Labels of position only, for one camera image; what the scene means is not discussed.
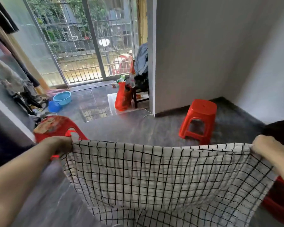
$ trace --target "white cord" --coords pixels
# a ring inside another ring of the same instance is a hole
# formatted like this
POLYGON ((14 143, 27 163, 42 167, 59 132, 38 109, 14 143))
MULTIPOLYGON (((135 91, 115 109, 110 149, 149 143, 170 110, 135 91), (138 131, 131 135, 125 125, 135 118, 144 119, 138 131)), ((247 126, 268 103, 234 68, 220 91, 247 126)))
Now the white cord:
POLYGON ((148 110, 146 110, 147 112, 149 112, 150 114, 148 114, 148 115, 144 115, 144 117, 143 118, 145 118, 146 116, 153 116, 153 114, 150 112, 150 111, 148 111, 148 110))

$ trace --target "hand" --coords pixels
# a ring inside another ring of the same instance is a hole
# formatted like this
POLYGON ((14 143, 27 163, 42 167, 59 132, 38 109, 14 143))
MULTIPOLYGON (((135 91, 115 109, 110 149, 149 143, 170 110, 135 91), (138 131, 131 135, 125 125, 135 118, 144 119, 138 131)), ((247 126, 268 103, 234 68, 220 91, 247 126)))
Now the hand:
POLYGON ((258 135, 253 141, 252 150, 263 157, 269 158, 284 152, 284 145, 272 136, 258 135))
POLYGON ((54 154, 67 154, 72 150, 72 139, 71 137, 65 136, 53 136, 46 138, 42 141, 42 143, 50 145, 55 153, 54 154))

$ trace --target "plaid cloth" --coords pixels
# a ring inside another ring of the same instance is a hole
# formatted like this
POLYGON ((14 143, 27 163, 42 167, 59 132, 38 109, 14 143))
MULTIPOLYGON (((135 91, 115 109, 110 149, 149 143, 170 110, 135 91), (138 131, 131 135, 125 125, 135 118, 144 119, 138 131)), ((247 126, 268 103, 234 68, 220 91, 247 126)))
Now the plaid cloth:
POLYGON ((277 176, 250 144, 73 147, 64 173, 106 225, 248 226, 277 176))

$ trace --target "red bag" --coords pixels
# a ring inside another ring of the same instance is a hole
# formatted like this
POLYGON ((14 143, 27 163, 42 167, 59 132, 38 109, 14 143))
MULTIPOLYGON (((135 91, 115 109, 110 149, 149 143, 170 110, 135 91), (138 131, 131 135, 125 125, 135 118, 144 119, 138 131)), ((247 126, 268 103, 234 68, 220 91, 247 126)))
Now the red bag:
POLYGON ((130 88, 130 90, 126 90, 125 82, 119 82, 119 90, 117 93, 117 98, 115 101, 115 108, 118 111, 125 111, 131 106, 131 95, 132 95, 132 88, 130 85, 126 86, 130 88))

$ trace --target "white checkered towel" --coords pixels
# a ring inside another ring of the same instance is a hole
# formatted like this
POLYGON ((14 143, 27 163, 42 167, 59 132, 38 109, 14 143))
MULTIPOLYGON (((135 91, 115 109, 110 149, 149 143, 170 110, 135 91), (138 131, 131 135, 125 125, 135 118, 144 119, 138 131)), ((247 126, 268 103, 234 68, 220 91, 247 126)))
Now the white checkered towel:
POLYGON ((101 222, 123 226, 248 226, 273 185, 250 144, 159 147, 74 143, 64 173, 101 222))

